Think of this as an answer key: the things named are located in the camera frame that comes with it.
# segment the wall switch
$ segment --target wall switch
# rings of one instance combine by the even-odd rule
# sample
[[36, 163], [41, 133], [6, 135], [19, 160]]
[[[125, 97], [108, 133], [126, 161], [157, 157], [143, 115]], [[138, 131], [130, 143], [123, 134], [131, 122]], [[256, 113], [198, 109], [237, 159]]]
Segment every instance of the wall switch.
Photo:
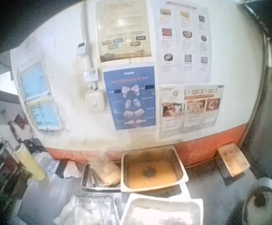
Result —
[[88, 109], [93, 113], [101, 113], [104, 111], [105, 100], [104, 94], [100, 90], [89, 92], [85, 96], [85, 100], [88, 106]]

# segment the blue poster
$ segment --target blue poster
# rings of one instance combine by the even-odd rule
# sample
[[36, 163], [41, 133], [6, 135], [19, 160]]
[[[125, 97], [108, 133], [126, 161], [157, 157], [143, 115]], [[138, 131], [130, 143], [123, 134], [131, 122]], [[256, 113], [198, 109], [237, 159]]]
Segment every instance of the blue poster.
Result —
[[104, 72], [116, 130], [155, 125], [154, 67]]

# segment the paper sign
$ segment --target paper sign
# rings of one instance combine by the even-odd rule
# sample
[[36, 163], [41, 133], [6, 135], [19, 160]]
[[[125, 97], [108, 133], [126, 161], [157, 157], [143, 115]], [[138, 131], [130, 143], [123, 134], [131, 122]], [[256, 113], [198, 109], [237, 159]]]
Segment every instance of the paper sign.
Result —
[[180, 133], [184, 119], [184, 86], [161, 86], [161, 137]]
[[20, 81], [26, 99], [37, 97], [49, 90], [40, 62], [21, 72]]
[[206, 7], [188, 1], [153, 1], [159, 84], [208, 83], [211, 30]]
[[102, 0], [96, 16], [101, 62], [151, 56], [146, 0]]
[[223, 85], [189, 85], [185, 87], [183, 132], [215, 125], [223, 89]]
[[154, 67], [104, 72], [116, 130], [155, 125]]
[[54, 130], [60, 128], [58, 114], [51, 99], [43, 99], [29, 103], [29, 110], [38, 129]]
[[212, 127], [217, 121], [223, 85], [160, 87], [160, 138]]

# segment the countertop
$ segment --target countertop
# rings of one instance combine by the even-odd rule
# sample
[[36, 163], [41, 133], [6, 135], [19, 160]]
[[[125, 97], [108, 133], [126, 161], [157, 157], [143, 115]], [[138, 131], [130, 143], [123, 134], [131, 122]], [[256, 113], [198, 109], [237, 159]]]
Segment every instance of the countertop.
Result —
[[[239, 204], [256, 181], [250, 170], [231, 184], [226, 184], [214, 159], [186, 168], [186, 182], [191, 198], [204, 201], [204, 225], [235, 224]], [[17, 216], [29, 225], [49, 225], [58, 217], [72, 195], [84, 195], [81, 178], [61, 179], [51, 175], [44, 181], [32, 180], [24, 194]], [[122, 195], [122, 203], [127, 197]]]

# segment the stainless steel tray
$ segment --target stainless steel tray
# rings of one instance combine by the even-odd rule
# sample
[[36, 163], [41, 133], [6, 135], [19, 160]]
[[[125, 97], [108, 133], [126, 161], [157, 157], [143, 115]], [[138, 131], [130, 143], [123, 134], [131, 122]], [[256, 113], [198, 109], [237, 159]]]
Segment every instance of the stainless steel tray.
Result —
[[77, 197], [87, 211], [99, 211], [103, 225], [119, 225], [120, 218], [113, 195], [91, 193]]
[[120, 183], [114, 187], [104, 186], [97, 173], [91, 168], [90, 163], [84, 167], [81, 186], [84, 190], [89, 192], [120, 192]]
[[[160, 211], [161, 214], [156, 215], [152, 211]], [[181, 221], [176, 217], [175, 213], [179, 215], [187, 214], [190, 223]], [[166, 219], [160, 218], [160, 215], [167, 214]], [[172, 200], [166, 198], [155, 198], [146, 195], [131, 194], [126, 204], [124, 213], [120, 220], [121, 225], [137, 225], [137, 224], [179, 224], [179, 225], [203, 225], [203, 200], [202, 199], [181, 199]]]
[[[170, 164], [170, 168], [176, 176], [175, 181], [168, 181], [160, 185], [152, 187], [131, 187], [129, 184], [129, 165], [139, 168], [143, 162], [150, 167], [150, 164], [157, 165], [156, 162], [166, 161]], [[181, 182], [187, 182], [189, 180], [188, 175], [184, 169], [184, 166], [178, 157], [178, 154], [174, 146], [162, 146], [158, 148], [149, 148], [142, 150], [132, 150], [126, 152], [121, 159], [121, 191], [122, 192], [145, 192], [157, 189], [168, 188], [178, 185]]]

